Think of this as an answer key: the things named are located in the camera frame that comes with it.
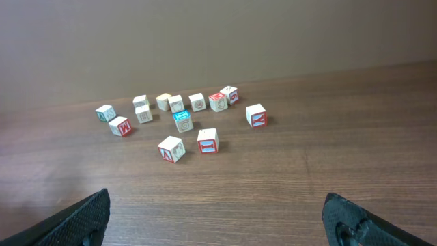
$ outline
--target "wall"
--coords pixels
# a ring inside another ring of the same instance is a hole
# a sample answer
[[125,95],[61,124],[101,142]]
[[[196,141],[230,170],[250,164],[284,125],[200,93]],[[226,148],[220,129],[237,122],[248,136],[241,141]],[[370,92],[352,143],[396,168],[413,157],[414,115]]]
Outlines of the wall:
[[0,111],[437,58],[435,0],[2,0]]

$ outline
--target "toy block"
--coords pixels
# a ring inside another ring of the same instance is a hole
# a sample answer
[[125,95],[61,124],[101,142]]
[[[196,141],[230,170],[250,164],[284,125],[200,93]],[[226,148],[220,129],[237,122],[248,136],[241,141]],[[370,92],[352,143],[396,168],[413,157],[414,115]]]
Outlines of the toy block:
[[220,112],[227,109],[226,95],[223,93],[215,93],[209,97],[211,109],[215,112]]
[[219,136],[215,128],[203,129],[197,136],[200,153],[213,154],[219,151]]
[[246,107],[246,118],[252,128],[267,126],[267,113],[260,104]]
[[168,111],[170,109],[169,98],[171,98],[171,95],[168,93],[164,93],[156,98],[156,104],[160,110]]
[[176,163],[184,154],[185,147],[182,140],[177,137],[169,136],[158,145],[161,157],[171,163]]
[[110,122],[117,114],[111,105],[103,105],[96,109],[97,117],[100,121]]
[[238,89],[232,86],[224,87],[220,90],[221,93],[226,95],[226,101],[229,105],[238,102]]
[[146,95],[135,96],[132,103],[134,104],[134,107],[141,107],[144,105],[149,105],[149,100],[147,99]]
[[185,110],[184,102],[182,101],[182,97],[180,95],[170,97],[169,104],[172,113],[177,113]]
[[206,109],[205,98],[202,93],[197,93],[189,96],[191,102],[191,109],[193,112],[201,111]]
[[183,110],[182,112],[178,112],[173,114],[175,118],[176,127],[180,133],[189,131],[193,129],[193,121],[191,120],[191,115],[188,110]]
[[153,120],[153,116],[152,113],[150,112],[149,105],[136,107],[135,114],[137,115],[140,124]]
[[111,127],[112,133],[120,137],[124,137],[132,132],[132,126],[128,118],[122,116],[118,116],[109,122],[109,127]]

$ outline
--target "cube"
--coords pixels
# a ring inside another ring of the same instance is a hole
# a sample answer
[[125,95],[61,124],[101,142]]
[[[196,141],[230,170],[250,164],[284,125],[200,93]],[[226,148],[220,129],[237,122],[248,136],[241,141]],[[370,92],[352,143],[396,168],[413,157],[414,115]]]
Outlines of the cube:
[[171,163],[176,163],[184,154],[185,147],[182,140],[177,137],[169,136],[158,145],[161,157]]
[[96,109],[97,117],[100,121],[110,122],[117,114],[111,105],[103,105]]
[[185,110],[184,102],[182,101],[182,97],[180,95],[170,97],[169,104],[172,113],[177,113]]
[[191,121],[191,115],[188,110],[173,114],[175,118],[176,127],[180,133],[193,129],[193,121]]
[[146,95],[135,96],[132,103],[134,104],[134,107],[141,107],[144,105],[149,105],[149,100],[147,99]]
[[202,93],[197,93],[189,96],[191,102],[191,109],[193,112],[201,111],[206,109],[205,98]]
[[267,126],[267,113],[260,104],[246,107],[246,118],[252,128]]
[[132,132],[132,126],[130,125],[128,118],[122,116],[118,116],[109,122],[109,127],[111,127],[111,131],[114,135],[120,137],[124,137]]
[[150,113],[149,105],[136,107],[135,114],[137,115],[140,124],[153,120],[152,113]]
[[160,110],[168,111],[170,109],[169,98],[171,98],[171,95],[168,93],[164,93],[156,98],[156,104]]
[[213,154],[219,151],[219,136],[215,128],[203,129],[197,136],[200,153]]
[[210,96],[210,106],[215,112],[220,112],[227,109],[226,95],[223,93],[215,93]]
[[232,86],[224,87],[220,90],[221,93],[226,95],[226,101],[229,105],[238,102],[238,89]]

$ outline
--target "block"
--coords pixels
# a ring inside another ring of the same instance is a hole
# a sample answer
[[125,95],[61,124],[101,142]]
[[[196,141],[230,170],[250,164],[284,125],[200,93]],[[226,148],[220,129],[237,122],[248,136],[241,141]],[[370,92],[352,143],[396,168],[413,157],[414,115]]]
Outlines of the block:
[[182,140],[177,137],[169,136],[158,145],[161,157],[171,163],[176,163],[184,154],[185,147]]
[[173,117],[175,118],[176,127],[180,133],[192,130],[194,128],[193,121],[191,120],[191,115],[188,110],[175,113],[173,114]]
[[111,131],[114,135],[120,137],[127,136],[132,132],[132,126],[130,125],[128,118],[122,116],[118,116],[114,120],[111,120],[111,122],[109,122],[109,127],[111,127]]
[[182,97],[180,95],[170,97],[169,104],[172,113],[177,113],[185,110],[184,102],[182,101]]
[[223,93],[215,93],[209,97],[211,109],[215,112],[220,112],[227,109],[226,95]]
[[153,116],[152,113],[150,112],[149,105],[136,107],[135,114],[137,115],[140,124],[153,120]]
[[238,89],[232,86],[224,87],[220,90],[221,93],[226,95],[226,101],[229,105],[238,102]]
[[191,95],[189,96],[189,98],[191,103],[191,109],[193,110],[193,112],[206,109],[205,98],[203,97],[202,93]]
[[156,98],[156,104],[160,110],[168,111],[170,109],[169,98],[171,98],[171,95],[168,93],[164,93]]
[[146,95],[135,96],[132,103],[134,104],[134,107],[141,107],[144,105],[149,105],[149,100],[147,99]]
[[197,136],[200,153],[213,154],[219,151],[219,136],[215,128],[203,129]]
[[96,109],[97,117],[100,121],[110,122],[117,114],[111,105],[103,105]]
[[246,118],[252,128],[267,126],[267,113],[260,104],[246,107]]

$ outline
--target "alphabet block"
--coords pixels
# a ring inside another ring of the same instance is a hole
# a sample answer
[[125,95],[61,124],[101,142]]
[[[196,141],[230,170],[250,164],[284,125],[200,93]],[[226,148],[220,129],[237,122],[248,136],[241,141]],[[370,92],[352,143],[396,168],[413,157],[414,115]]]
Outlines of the alphabet block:
[[197,136],[200,153],[213,154],[219,151],[219,136],[215,128],[203,129]]
[[135,96],[132,103],[134,104],[134,107],[141,107],[144,105],[149,105],[149,100],[147,99],[146,95]]
[[96,109],[97,117],[100,121],[110,122],[117,114],[111,105],[103,105]]
[[168,93],[164,93],[156,98],[156,104],[160,110],[168,111],[170,109],[169,98],[171,98],[171,95]]
[[246,118],[252,128],[267,126],[267,112],[260,104],[246,107]]
[[169,136],[158,145],[161,157],[171,163],[176,163],[184,154],[185,147],[182,140],[177,137]]
[[215,112],[220,112],[227,109],[226,95],[223,93],[215,93],[209,97],[211,109]]
[[180,133],[193,129],[193,121],[191,120],[191,115],[188,110],[175,113],[173,117],[175,118],[176,127]]
[[206,109],[205,98],[202,93],[197,93],[189,96],[191,102],[191,109],[193,112],[201,111]]
[[169,104],[172,113],[177,113],[185,110],[184,102],[182,101],[182,97],[180,95],[170,97]]
[[238,89],[232,86],[224,87],[220,90],[221,93],[226,95],[226,101],[229,105],[238,102]]
[[152,113],[150,112],[149,105],[136,107],[135,114],[137,115],[140,124],[153,120],[153,116]]
[[118,116],[109,122],[109,127],[111,127],[111,131],[114,135],[120,137],[127,136],[132,132],[132,126],[130,125],[128,118],[122,116]]

